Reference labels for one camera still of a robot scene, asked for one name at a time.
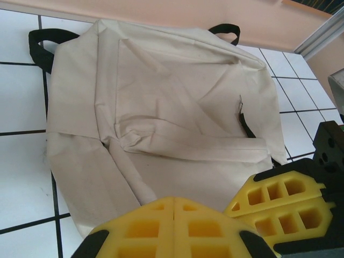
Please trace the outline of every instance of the black rubber edge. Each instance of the black rubber edge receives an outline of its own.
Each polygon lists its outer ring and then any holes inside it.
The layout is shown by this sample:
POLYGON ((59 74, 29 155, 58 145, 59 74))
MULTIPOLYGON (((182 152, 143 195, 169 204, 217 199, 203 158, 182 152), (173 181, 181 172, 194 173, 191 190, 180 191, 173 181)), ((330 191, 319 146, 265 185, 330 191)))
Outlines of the black rubber edge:
POLYGON ((276 255, 262 237, 250 231, 240 231, 239 234, 252 258, 276 258, 276 255))
POLYGON ((100 230, 88 235, 71 258, 96 258, 108 235, 109 231, 107 230, 100 230))

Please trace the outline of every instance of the floor tile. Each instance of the floor tile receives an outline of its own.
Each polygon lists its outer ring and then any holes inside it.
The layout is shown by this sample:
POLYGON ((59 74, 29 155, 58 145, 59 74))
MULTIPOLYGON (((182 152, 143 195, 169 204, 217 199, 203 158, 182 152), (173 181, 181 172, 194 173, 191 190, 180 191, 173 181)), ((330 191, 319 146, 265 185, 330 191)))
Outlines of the floor tile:
POLYGON ((0 61, 33 63, 28 50, 28 33, 38 30, 38 16, 0 10, 0 61))
POLYGON ((316 80, 301 80, 302 84, 305 86, 311 98, 314 100, 318 109, 331 109, 335 108, 332 100, 327 95, 323 86, 316 80))
MULTIPOLYGON (((85 23, 82 21, 66 20, 60 18, 42 16, 42 28, 61 28, 63 30, 72 31, 76 34, 85 33, 93 23, 85 23)), ((50 52, 55 52, 57 47, 56 43, 45 41, 44 48, 50 52)))
POLYGON ((319 111, 299 112, 300 119, 305 125, 308 133, 314 140, 319 124, 324 122, 324 119, 319 111))
POLYGON ((293 67, 295 73, 300 78, 316 79, 306 60, 299 54, 284 53, 285 57, 293 67))
POLYGON ((261 49, 265 59, 268 61, 271 69, 274 71, 276 77, 292 77, 297 78, 297 75, 291 68, 287 59, 282 52, 261 49))
POLYGON ((0 164, 0 229, 54 216, 44 133, 1 136, 0 164))
POLYGON ((46 128, 42 71, 0 64, 0 132, 46 128))
POLYGON ((314 152, 312 140, 295 113, 281 114, 285 145, 292 157, 314 152))
POLYGON ((337 109, 333 110, 321 110, 321 114, 324 116, 326 121, 335 121, 338 125, 342 125, 342 119, 340 119, 337 109))
POLYGON ((58 192, 59 214, 62 215, 62 214, 69 213, 66 201, 63 198, 62 193, 61 193, 59 187, 57 187, 57 188, 58 188, 57 192, 58 192))
POLYGON ((278 80, 276 78, 273 78, 273 81, 275 82, 275 85, 276 85, 279 111, 280 112, 294 111, 294 108, 290 104, 290 101, 288 100, 278 80))
POLYGON ((314 156, 314 154, 310 154, 310 155, 307 155, 307 156, 303 156, 303 157, 296 157, 296 158, 294 158, 293 160, 294 161, 297 161, 297 160, 301 160, 301 159, 305 159, 305 158, 307 158, 307 159, 313 159, 313 156, 314 156))
POLYGON ((278 78, 296 111, 317 109, 299 79, 278 78))
POLYGON ((0 257, 57 258, 55 222, 0 235, 0 257))
POLYGON ((269 67, 268 63, 266 62, 262 52, 260 52, 259 48, 257 47, 247 47, 247 46, 237 46, 239 48, 241 48, 242 50, 245 50, 246 52, 256 56, 257 58, 259 58, 260 60, 262 60, 264 63, 267 64, 267 69, 269 71, 269 74, 271 76, 274 76, 273 71, 271 70, 271 68, 269 67))
POLYGON ((82 242, 78 230, 76 229, 71 217, 61 219, 61 237, 63 257, 71 257, 82 242))

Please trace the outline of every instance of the black strap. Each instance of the black strap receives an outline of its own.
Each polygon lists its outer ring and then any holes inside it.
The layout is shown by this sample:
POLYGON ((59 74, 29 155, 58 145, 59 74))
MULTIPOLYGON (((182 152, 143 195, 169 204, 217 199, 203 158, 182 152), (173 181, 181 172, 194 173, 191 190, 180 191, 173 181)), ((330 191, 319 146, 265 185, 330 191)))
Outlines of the black strap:
POLYGON ((237 45, 239 43, 239 38, 240 38, 240 28, 234 24, 228 24, 228 23, 223 23, 219 24, 213 28, 210 28, 209 31, 213 34, 218 34, 218 33, 234 33, 236 35, 236 39, 234 39, 231 44, 232 45, 237 45))
POLYGON ((30 56, 35 64, 43 71, 51 74, 54 62, 54 54, 45 50, 39 43, 49 40, 57 44, 76 39, 79 37, 71 31, 61 30, 59 28, 45 28, 43 30, 31 31, 28 34, 28 45, 30 56))
MULTIPOLYGON (((247 137, 249 138, 256 138, 255 134, 252 132, 252 130, 248 127, 246 121, 245 121, 245 116, 243 115, 242 113, 242 106, 243 106, 243 103, 242 103, 242 99, 241 99, 241 96, 240 96, 240 103, 239 103, 239 122, 243 128, 243 130, 245 131, 247 137)), ((271 161, 273 163, 273 166, 274 168, 276 167, 279 167, 281 166, 281 164, 279 162, 277 162, 276 160, 274 160, 272 157, 271 157, 271 161)))

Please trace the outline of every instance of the black plastic part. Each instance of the black plastic part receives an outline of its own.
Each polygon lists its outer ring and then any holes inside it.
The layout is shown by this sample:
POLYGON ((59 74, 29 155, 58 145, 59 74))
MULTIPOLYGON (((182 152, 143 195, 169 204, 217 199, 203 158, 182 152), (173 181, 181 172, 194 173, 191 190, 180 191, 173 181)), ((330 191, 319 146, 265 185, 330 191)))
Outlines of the black plastic part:
POLYGON ((331 170, 331 163, 336 163, 344 171, 344 132, 335 121, 320 123, 313 145, 317 164, 331 170))
POLYGON ((109 231, 107 230, 100 230, 88 235, 71 258, 96 258, 108 235, 109 231))
POLYGON ((334 122, 320 123, 313 145, 313 160, 302 159, 255 175, 258 182, 295 170, 323 183, 322 197, 331 208, 333 218, 321 238, 277 243, 274 250, 288 258, 344 257, 344 132, 334 122))
POLYGON ((262 237, 250 231, 240 231, 239 234, 252 258, 276 258, 262 237))
POLYGON ((343 258, 344 257, 344 193, 323 197, 334 202, 333 218, 325 236, 286 243, 277 243, 274 250, 282 257, 290 258, 343 258))

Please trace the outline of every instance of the white tile floor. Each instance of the white tile floor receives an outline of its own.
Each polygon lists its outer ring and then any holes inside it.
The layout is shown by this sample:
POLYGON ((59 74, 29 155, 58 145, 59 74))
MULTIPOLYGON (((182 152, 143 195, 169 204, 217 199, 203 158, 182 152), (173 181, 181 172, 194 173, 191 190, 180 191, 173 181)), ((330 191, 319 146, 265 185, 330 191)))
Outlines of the white tile floor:
MULTIPOLYGON (((48 82, 32 64, 27 34, 40 24, 75 33, 91 24, 5 10, 0 22, 0 257, 70 257, 82 239, 46 161, 48 82)), ((319 123, 342 124, 313 72, 300 55, 239 47, 267 63, 275 81, 288 161, 311 157, 319 123)))

